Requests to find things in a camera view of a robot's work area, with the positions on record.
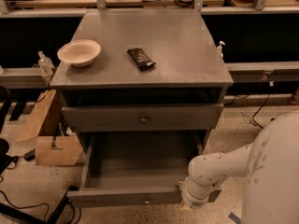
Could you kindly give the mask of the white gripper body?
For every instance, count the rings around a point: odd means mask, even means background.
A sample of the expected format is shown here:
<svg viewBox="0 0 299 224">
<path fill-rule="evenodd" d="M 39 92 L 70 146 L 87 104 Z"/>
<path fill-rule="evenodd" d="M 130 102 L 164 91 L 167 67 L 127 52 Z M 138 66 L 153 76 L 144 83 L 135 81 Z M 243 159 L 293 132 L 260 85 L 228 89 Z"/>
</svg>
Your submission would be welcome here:
<svg viewBox="0 0 299 224">
<path fill-rule="evenodd" d="M 209 195 L 215 190 L 213 185 L 202 186 L 189 176 L 185 178 L 185 188 L 181 189 L 181 198 L 184 204 L 192 208 L 201 208 L 208 202 Z"/>
</svg>

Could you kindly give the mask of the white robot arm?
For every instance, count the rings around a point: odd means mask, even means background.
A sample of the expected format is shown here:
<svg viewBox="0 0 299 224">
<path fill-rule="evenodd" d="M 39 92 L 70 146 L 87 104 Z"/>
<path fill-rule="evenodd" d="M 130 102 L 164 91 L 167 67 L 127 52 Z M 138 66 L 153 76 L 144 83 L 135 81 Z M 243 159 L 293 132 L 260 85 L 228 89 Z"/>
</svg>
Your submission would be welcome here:
<svg viewBox="0 0 299 224">
<path fill-rule="evenodd" d="M 199 208 L 233 176 L 245 178 L 241 224 L 299 224 L 299 111 L 271 121 L 249 145 L 193 158 L 182 200 Z"/>
</svg>

